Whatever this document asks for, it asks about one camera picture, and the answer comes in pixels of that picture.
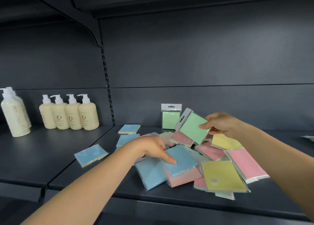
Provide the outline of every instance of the dark gray shelf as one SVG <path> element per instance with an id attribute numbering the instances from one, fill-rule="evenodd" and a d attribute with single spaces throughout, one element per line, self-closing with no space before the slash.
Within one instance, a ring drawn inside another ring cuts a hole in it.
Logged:
<path id="1" fill-rule="evenodd" d="M 41 187 L 46 186 L 71 162 L 74 153 L 93 145 L 111 126 L 93 131 L 48 130 L 34 127 L 30 134 L 13 138 L 6 125 L 0 128 L 1 196 L 38 201 Z"/>
<path id="2" fill-rule="evenodd" d="M 106 151 L 113 153 L 119 138 L 117 132 L 120 128 L 120 126 L 113 127 L 97 143 Z M 141 127 L 139 133 L 143 135 L 154 131 L 161 132 L 161 129 Z M 302 135 L 314 135 L 314 132 L 267 131 L 267 133 L 310 156 L 314 156 L 313 143 L 304 138 L 299 138 Z M 95 162 L 85 168 L 81 168 L 77 162 L 72 163 L 49 184 L 49 188 L 63 189 L 100 162 Z M 236 194 L 235 201 L 218 198 L 212 193 L 195 190 L 193 189 L 193 183 L 176 188 L 170 188 L 166 183 L 163 183 L 150 191 L 145 191 L 136 169 L 132 167 L 113 197 L 308 221 L 308 218 L 298 206 L 284 194 L 272 179 L 263 179 L 249 184 L 249 188 L 252 191 L 251 193 Z"/>

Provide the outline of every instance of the lotion bottle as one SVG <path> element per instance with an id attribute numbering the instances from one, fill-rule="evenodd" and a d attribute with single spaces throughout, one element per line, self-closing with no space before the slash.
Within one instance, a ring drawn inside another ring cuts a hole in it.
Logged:
<path id="1" fill-rule="evenodd" d="M 1 108 L 13 137 L 25 136 L 30 133 L 23 114 L 22 104 L 14 98 L 8 89 L 3 90 Z"/>
<path id="2" fill-rule="evenodd" d="M 63 102 L 63 99 L 60 97 L 60 94 L 58 95 L 52 95 L 51 97 L 56 97 L 55 99 L 55 105 L 52 107 L 52 113 L 54 116 L 54 120 L 56 122 L 57 128 L 60 130 L 68 129 L 69 123 L 67 120 L 67 115 L 65 113 L 65 106 L 67 103 Z"/>
<path id="3" fill-rule="evenodd" d="M 54 129 L 57 127 L 55 118 L 52 113 L 52 108 L 55 104 L 51 102 L 51 99 L 48 97 L 48 95 L 44 94 L 42 97 L 43 104 L 39 106 L 42 121 L 44 122 L 45 128 Z"/>
<path id="4" fill-rule="evenodd" d="M 78 96 L 83 96 L 83 103 L 79 106 L 83 128 L 87 131 L 98 128 L 99 120 L 96 105 L 90 102 L 87 94 L 79 94 Z"/>
<path id="5" fill-rule="evenodd" d="M 81 116 L 79 113 L 79 102 L 76 102 L 73 94 L 67 94 L 69 96 L 69 104 L 65 106 L 65 112 L 70 128 L 73 130 L 79 130 L 83 128 Z"/>
<path id="6" fill-rule="evenodd" d="M 27 125 L 28 125 L 28 127 L 32 127 L 32 124 L 30 123 L 29 116 L 27 114 L 27 111 L 26 111 L 25 104 L 24 104 L 23 100 L 19 96 L 16 95 L 16 92 L 13 90 L 12 87 L 6 87 L 6 88 L 13 95 L 13 97 L 21 103 L 23 114 L 25 116 L 25 120 L 27 122 Z"/>

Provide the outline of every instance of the cream-colored bottle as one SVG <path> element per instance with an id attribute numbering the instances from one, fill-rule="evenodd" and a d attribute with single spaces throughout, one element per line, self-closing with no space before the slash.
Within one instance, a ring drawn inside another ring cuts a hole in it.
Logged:
<path id="1" fill-rule="evenodd" d="M 65 113 L 65 106 L 67 105 L 67 103 L 63 102 L 63 99 L 60 97 L 60 94 L 52 95 L 50 96 L 50 98 L 51 97 L 56 97 L 55 105 L 53 105 L 52 107 L 52 113 L 53 113 L 57 128 L 60 130 L 68 129 L 70 126 L 67 120 L 67 115 Z"/>
<path id="2" fill-rule="evenodd" d="M 78 96 L 83 96 L 83 103 L 79 106 L 83 128 L 87 131 L 98 128 L 99 120 L 96 105 L 90 102 L 87 94 L 79 94 Z"/>
<path id="3" fill-rule="evenodd" d="M 44 122 L 45 128 L 54 129 L 57 127 L 55 117 L 53 116 L 52 113 L 52 107 L 55 104 L 51 102 L 51 99 L 48 97 L 48 95 L 44 94 L 42 97 L 43 104 L 39 106 L 42 121 Z"/>
<path id="4" fill-rule="evenodd" d="M 1 108 L 13 137 L 25 136 L 30 133 L 21 103 L 14 98 L 8 89 L 3 90 Z"/>
<path id="5" fill-rule="evenodd" d="M 79 102 L 76 102 L 73 94 L 67 94 L 69 96 L 69 104 L 65 106 L 65 112 L 70 128 L 73 130 L 79 130 L 83 128 L 81 116 L 79 113 Z"/>
<path id="6" fill-rule="evenodd" d="M 13 97 L 21 103 L 21 105 L 22 105 L 22 110 L 23 110 L 23 114 L 24 114 L 25 120 L 26 120 L 26 122 L 27 122 L 27 126 L 28 126 L 28 127 L 32 127 L 32 124 L 30 123 L 30 119 L 29 119 L 29 116 L 28 116 L 28 114 L 27 114 L 26 107 L 25 107 L 25 104 L 24 104 L 23 100 L 22 100 L 19 96 L 16 95 L 16 92 L 13 90 L 12 87 L 6 87 L 6 88 L 7 88 L 7 89 L 9 90 L 9 92 L 13 95 Z"/>

